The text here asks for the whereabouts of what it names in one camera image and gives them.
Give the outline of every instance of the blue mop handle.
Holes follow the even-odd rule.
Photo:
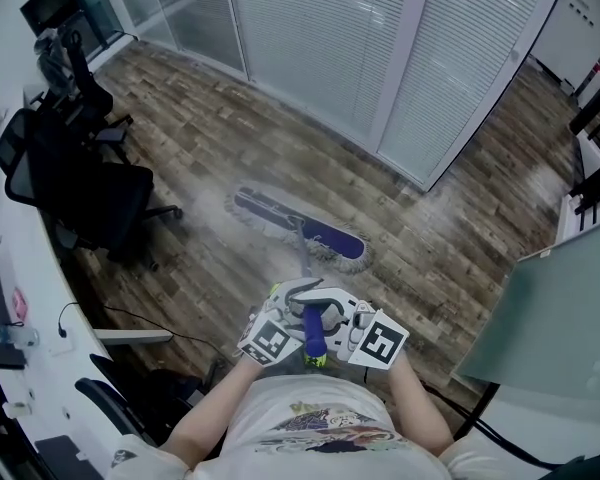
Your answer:
[[[300,270],[304,277],[311,277],[311,263],[307,244],[304,242],[302,219],[291,216],[289,222],[295,226],[298,235]],[[322,328],[322,311],[328,307],[329,304],[307,304],[302,313],[305,339],[304,352],[309,359],[322,359],[322,361],[317,362],[322,365],[324,365],[327,354],[327,342],[324,340],[324,329]]]
[[[325,304],[307,304],[304,307],[304,350],[312,359],[319,359],[327,353],[327,342],[324,340],[322,328],[323,309],[326,309]]]

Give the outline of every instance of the window blind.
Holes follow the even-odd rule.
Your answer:
[[[178,47],[242,71],[229,0],[160,0]]]
[[[404,0],[234,0],[250,75],[368,138]]]
[[[507,60],[537,0],[427,0],[379,153],[425,182]]]

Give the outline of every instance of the white desk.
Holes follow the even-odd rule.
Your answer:
[[[0,136],[20,108],[21,96],[15,101],[0,127]],[[62,349],[57,346],[61,340],[58,315],[65,304],[76,299],[54,255],[40,213],[7,198],[4,182],[0,169],[0,279],[9,311],[14,288],[23,293],[28,304],[25,323],[37,329],[40,345],[25,352],[24,370],[0,370],[0,385],[9,402],[31,406],[32,414],[18,418],[18,423],[32,444],[67,435],[104,476],[120,433],[74,384],[82,377],[106,382],[89,354],[109,355],[77,305],[69,306],[62,317],[72,348],[57,353]]]
[[[575,457],[600,454],[600,400],[564,398],[500,386],[481,416],[505,438],[536,458],[564,464]],[[534,480],[545,469],[531,466],[492,443],[476,430],[469,432],[475,445],[500,461],[511,480]]]

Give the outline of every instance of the forearm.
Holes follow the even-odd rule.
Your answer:
[[[229,374],[178,422],[161,449],[180,457],[193,469],[220,441],[238,405],[261,371],[259,364],[243,356]]]
[[[404,437],[440,455],[453,443],[451,430],[422,387],[404,351],[389,370],[389,385]]]

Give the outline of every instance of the pink object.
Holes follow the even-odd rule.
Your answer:
[[[24,322],[24,319],[27,317],[27,310],[29,308],[27,306],[27,301],[25,300],[24,295],[22,295],[22,292],[20,291],[19,288],[16,288],[15,290],[13,290],[12,302],[13,302],[13,309],[16,312],[16,316],[18,317],[18,320],[20,320],[21,322]]]

